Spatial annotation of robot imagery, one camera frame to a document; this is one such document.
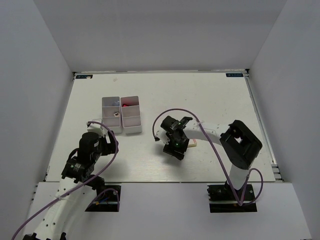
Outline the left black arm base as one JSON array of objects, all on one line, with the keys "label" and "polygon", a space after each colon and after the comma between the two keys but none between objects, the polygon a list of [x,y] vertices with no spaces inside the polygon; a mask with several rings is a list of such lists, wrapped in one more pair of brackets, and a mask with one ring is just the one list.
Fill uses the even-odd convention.
[{"label": "left black arm base", "polygon": [[117,213],[120,210],[121,184],[105,184],[97,190],[96,197],[86,208],[86,212]]}]

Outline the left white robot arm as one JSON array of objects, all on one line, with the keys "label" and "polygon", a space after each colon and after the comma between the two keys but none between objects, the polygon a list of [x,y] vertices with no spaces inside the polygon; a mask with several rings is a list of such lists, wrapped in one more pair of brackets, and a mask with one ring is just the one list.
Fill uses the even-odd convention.
[{"label": "left white robot arm", "polygon": [[118,153],[118,142],[113,131],[107,133],[88,131],[82,135],[78,147],[73,149],[61,173],[61,180],[54,199],[30,217],[33,220],[44,212],[42,220],[25,240],[65,240],[72,225],[94,202],[100,201],[107,192],[119,198],[119,192],[106,187],[99,174],[93,174],[101,156]]}]

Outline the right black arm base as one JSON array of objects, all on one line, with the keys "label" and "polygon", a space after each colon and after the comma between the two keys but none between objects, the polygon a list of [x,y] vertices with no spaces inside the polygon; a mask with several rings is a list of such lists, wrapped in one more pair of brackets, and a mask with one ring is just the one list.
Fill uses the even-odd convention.
[{"label": "right black arm base", "polygon": [[210,213],[256,213],[257,205],[253,186],[248,184],[244,192],[242,206],[238,204],[227,184],[213,184],[207,186]]}]

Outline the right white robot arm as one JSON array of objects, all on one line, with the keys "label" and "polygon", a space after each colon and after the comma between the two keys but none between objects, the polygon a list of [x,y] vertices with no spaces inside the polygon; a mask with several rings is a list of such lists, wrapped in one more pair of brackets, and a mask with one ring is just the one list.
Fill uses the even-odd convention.
[{"label": "right white robot arm", "polygon": [[222,146],[231,162],[228,174],[231,183],[225,187],[225,192],[233,200],[243,195],[250,168],[263,147],[261,141],[240,120],[223,125],[201,123],[187,116],[181,120],[167,116],[156,132],[155,139],[164,143],[164,153],[180,161],[184,159],[190,140]]}]

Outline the yellow flat stick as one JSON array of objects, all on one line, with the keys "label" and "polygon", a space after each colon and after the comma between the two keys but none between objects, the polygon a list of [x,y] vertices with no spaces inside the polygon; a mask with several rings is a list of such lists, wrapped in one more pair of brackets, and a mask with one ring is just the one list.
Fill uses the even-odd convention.
[{"label": "yellow flat stick", "polygon": [[189,148],[193,148],[196,147],[198,145],[197,141],[195,139],[193,139],[192,141],[190,141],[190,143],[188,144]]}]

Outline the right white organizer bin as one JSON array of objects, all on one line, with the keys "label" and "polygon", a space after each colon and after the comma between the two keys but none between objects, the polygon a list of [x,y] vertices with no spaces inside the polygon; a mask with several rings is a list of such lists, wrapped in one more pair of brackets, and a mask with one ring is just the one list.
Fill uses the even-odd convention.
[{"label": "right white organizer bin", "polygon": [[[122,107],[124,101],[131,101],[133,105]],[[137,95],[120,98],[120,109],[123,131],[126,135],[142,133],[140,102]]]}]

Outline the white organizer bin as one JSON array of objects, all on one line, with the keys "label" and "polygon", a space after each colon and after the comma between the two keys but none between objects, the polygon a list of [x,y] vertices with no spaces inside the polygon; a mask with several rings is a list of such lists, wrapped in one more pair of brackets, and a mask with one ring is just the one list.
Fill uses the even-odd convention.
[{"label": "white organizer bin", "polygon": [[[133,105],[122,107],[124,101],[131,101]],[[142,133],[140,102],[137,95],[120,98],[120,109],[123,131],[126,135]]]},{"label": "white organizer bin", "polygon": [[[121,106],[119,96],[105,96],[101,100],[102,107],[102,122],[115,134],[123,132],[122,119],[121,119]],[[115,117],[114,113],[120,113],[119,117]]]}]

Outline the left white organizer bin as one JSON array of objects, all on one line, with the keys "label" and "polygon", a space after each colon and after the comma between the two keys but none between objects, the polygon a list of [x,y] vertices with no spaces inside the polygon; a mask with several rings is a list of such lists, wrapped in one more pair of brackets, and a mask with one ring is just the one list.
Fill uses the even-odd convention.
[{"label": "left white organizer bin", "polygon": [[[119,96],[105,96],[101,100],[102,107],[102,122],[115,134],[123,132],[122,119],[121,119],[121,106]],[[114,113],[120,113],[119,117],[115,117]]]}]

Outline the left blue table label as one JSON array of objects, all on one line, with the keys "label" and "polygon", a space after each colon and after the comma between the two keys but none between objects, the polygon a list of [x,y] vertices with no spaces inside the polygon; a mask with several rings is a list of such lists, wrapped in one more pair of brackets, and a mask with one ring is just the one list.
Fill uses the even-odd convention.
[{"label": "left blue table label", "polygon": [[75,76],[76,79],[92,79],[92,74],[78,74]]}]

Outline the blue table label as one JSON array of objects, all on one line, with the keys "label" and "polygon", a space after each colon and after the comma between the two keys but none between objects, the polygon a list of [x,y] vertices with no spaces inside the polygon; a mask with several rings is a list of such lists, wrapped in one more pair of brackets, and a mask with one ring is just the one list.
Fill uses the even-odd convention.
[{"label": "blue table label", "polygon": [[243,73],[235,73],[235,72],[226,73],[225,75],[227,78],[243,78],[244,77]]},{"label": "blue table label", "polygon": [[92,79],[92,74],[78,74],[75,76],[76,79]]}]

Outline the right blue table label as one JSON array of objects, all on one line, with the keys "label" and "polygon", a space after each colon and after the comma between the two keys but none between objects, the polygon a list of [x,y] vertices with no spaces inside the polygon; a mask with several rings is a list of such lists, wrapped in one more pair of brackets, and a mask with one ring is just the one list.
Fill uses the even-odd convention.
[{"label": "right blue table label", "polygon": [[225,75],[227,78],[243,78],[244,77],[243,73],[235,73],[235,72],[226,73]]}]

